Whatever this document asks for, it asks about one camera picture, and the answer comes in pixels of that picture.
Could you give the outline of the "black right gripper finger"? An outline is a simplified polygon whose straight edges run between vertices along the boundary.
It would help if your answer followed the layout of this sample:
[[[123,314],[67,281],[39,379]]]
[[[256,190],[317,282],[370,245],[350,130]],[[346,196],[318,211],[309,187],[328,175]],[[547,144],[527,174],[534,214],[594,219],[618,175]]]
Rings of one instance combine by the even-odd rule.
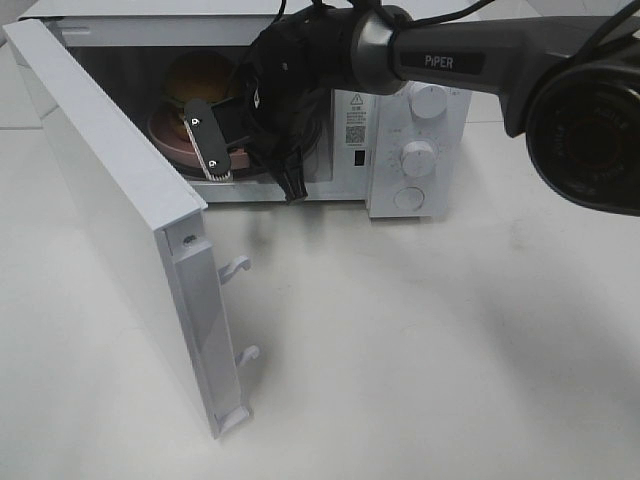
[[[304,158],[300,149],[275,158],[270,166],[270,173],[284,192],[287,204],[300,202],[307,198]]]
[[[231,158],[211,106],[200,98],[184,106],[184,124],[198,162],[208,181],[226,181],[231,175]]]

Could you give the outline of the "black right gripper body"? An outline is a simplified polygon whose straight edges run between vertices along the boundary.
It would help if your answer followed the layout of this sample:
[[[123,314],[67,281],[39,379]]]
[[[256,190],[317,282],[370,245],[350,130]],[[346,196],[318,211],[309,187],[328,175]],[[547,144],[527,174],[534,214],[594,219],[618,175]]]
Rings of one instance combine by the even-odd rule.
[[[252,41],[232,78],[241,90],[212,106],[212,171],[231,170],[229,151],[246,149],[268,173],[302,173],[328,91],[355,78],[356,12],[277,14]]]

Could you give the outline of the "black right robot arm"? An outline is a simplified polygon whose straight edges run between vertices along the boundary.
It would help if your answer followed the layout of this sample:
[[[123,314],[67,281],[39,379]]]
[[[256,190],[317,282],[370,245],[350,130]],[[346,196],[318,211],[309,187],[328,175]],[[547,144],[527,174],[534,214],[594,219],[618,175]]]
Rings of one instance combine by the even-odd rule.
[[[203,172],[224,177],[245,148],[287,202],[307,196],[302,139],[328,90],[391,95],[410,81],[495,95],[544,182],[579,206],[639,212],[639,5],[611,16],[413,19],[396,6],[313,2],[255,38],[237,97],[189,100]]]

